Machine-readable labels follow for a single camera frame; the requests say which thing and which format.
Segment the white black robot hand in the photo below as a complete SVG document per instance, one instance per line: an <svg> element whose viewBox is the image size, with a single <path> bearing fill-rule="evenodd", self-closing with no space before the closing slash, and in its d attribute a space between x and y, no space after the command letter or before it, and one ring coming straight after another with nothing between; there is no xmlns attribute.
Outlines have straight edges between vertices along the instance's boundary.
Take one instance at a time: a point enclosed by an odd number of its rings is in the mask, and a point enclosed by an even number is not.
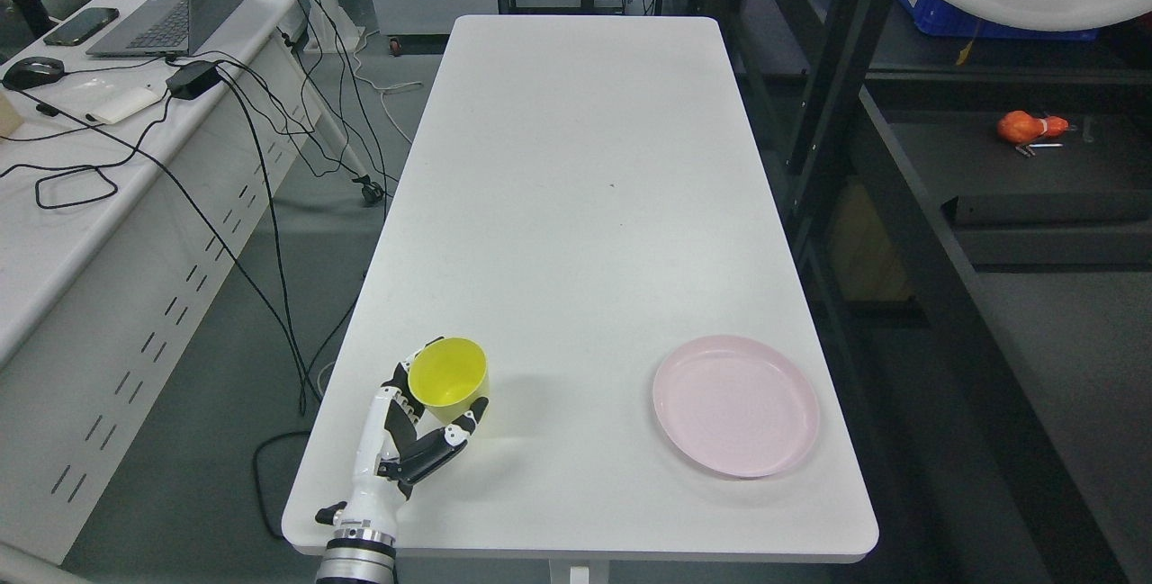
<svg viewBox="0 0 1152 584"><path fill-rule="evenodd" d="M397 513L414 486L462 452L482 423L490 399L448 424L435 420L409 388L409 366L419 350L397 362L369 404L351 469L351 493L321 508L323 526L371 529L396 538Z"/></svg>

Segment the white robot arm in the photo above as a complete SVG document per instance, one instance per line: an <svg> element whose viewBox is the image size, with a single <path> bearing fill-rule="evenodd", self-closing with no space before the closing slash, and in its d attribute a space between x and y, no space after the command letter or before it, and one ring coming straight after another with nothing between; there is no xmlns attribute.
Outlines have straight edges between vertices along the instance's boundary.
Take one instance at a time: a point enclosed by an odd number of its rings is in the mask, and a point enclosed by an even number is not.
<svg viewBox="0 0 1152 584"><path fill-rule="evenodd" d="M338 530L326 544L316 583L399 583L395 539L371 529Z"/></svg>

